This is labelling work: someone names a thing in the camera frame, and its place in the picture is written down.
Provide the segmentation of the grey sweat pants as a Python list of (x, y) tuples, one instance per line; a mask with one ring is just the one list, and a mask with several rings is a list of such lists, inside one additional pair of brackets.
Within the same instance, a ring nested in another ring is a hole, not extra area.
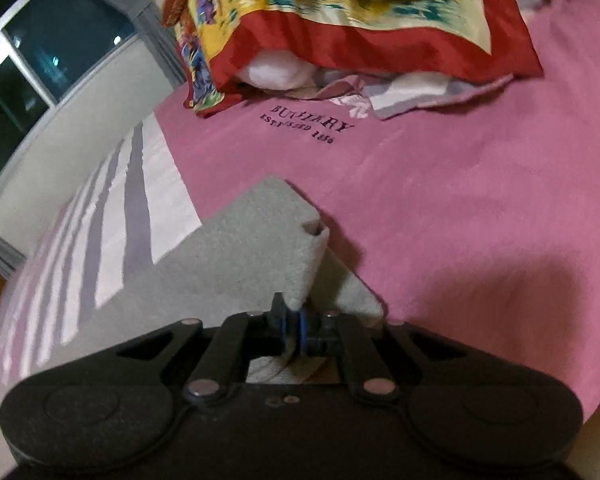
[(236, 313), (268, 310), (275, 294), (293, 311), (311, 301), (317, 312), (338, 310), (376, 325), (384, 309), (329, 249), (329, 235), (309, 202), (286, 182), (267, 178), (131, 278), (35, 369), (48, 370), (184, 318), (218, 326)]

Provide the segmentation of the pink striped bed sheet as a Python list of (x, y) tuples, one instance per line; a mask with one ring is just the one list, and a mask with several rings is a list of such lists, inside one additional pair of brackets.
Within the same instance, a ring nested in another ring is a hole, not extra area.
[[(7, 283), (0, 403), (136, 274), (267, 178), (411, 322), (600, 405), (600, 0), (529, 20), (540, 78), (376, 118), (359, 98), (258, 99), (209, 118), (175, 96), (99, 162)], [(0, 431), (0, 477), (14, 459)]]

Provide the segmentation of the dark glass window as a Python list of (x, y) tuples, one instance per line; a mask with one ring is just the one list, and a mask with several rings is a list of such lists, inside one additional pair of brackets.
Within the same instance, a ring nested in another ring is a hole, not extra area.
[(104, 0), (0, 0), (0, 177), (38, 123), (134, 34)]

